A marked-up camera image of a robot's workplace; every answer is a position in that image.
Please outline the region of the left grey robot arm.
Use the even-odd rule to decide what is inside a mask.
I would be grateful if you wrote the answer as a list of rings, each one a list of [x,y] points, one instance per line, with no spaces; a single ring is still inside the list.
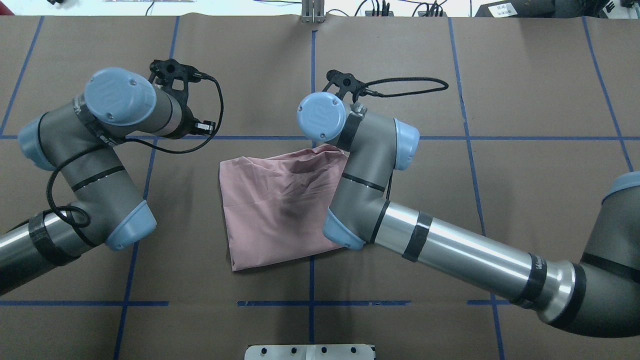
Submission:
[[[114,148],[138,143],[134,132],[165,139],[186,135],[210,141],[221,121],[199,121],[188,107],[189,84],[215,78],[174,59],[154,60],[151,76],[107,67],[91,76],[71,102],[45,112],[18,133],[25,157],[50,171],[48,209],[1,237],[1,294],[105,245],[119,251],[157,226],[153,212]]]

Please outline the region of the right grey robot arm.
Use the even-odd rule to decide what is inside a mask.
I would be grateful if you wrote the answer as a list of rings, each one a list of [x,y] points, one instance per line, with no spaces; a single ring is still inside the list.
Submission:
[[[481,157],[467,139],[478,231],[456,225],[441,212],[417,210],[388,199],[394,171],[404,171],[418,150],[419,131],[397,118],[345,104],[328,92],[307,95],[298,106],[304,134],[348,153],[345,168],[327,208],[322,232],[347,249],[377,245],[414,264],[423,264],[488,291],[511,305],[535,312],[543,323],[571,334],[594,338],[639,335],[639,173],[617,177],[602,198],[599,213],[579,261],[549,260],[486,235],[478,174],[506,185],[506,173],[489,164],[489,155],[514,160],[536,189],[521,198],[535,211],[530,236],[548,235],[559,205],[542,190],[560,162],[600,169],[612,159],[612,145],[579,140],[482,140]]]

